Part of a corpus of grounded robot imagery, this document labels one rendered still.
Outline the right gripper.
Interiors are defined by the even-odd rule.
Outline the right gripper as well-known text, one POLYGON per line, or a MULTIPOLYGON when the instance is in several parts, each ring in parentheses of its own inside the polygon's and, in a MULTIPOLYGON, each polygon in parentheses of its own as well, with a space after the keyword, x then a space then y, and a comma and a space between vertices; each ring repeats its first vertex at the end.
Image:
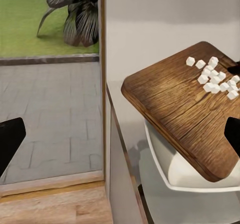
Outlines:
POLYGON ((240 73, 240 64, 228 67, 227 69, 228 69, 228 72, 230 73, 240 73))

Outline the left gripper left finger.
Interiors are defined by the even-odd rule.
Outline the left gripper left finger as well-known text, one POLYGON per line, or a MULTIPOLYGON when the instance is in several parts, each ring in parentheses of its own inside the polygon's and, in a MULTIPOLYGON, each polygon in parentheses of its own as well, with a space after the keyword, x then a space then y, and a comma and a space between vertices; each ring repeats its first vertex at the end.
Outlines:
POLYGON ((0 123, 0 177, 26 137, 21 117, 0 123))

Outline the bowl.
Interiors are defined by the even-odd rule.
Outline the bowl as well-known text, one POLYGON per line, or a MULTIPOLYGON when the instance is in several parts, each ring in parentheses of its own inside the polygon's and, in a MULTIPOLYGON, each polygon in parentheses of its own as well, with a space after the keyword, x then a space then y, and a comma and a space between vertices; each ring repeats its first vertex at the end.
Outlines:
POLYGON ((240 159, 230 176, 209 182, 145 118, 148 144, 166 186, 181 193, 227 193, 240 191, 240 159))

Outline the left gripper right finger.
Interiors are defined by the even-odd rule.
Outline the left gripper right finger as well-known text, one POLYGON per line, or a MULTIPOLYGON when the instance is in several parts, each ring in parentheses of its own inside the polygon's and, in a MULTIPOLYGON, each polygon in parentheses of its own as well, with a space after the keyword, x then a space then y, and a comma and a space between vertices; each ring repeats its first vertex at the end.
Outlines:
POLYGON ((226 122, 224 135, 240 157, 240 119, 229 117, 226 122))

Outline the cutting board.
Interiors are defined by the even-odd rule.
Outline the cutting board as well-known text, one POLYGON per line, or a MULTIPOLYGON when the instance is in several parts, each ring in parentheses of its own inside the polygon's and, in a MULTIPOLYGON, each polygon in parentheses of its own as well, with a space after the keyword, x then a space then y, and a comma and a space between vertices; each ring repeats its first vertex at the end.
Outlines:
POLYGON ((209 182, 230 176, 240 157, 224 135, 229 117, 240 119, 240 81, 238 96, 230 99, 227 90, 206 92, 198 78, 216 57, 214 70, 226 77, 219 86, 240 73, 228 72, 239 65, 211 43, 195 45, 126 76, 121 92, 134 108, 153 125, 198 173, 209 182), (186 64, 188 57, 195 63, 186 64), (206 64, 196 67, 198 61, 206 64))

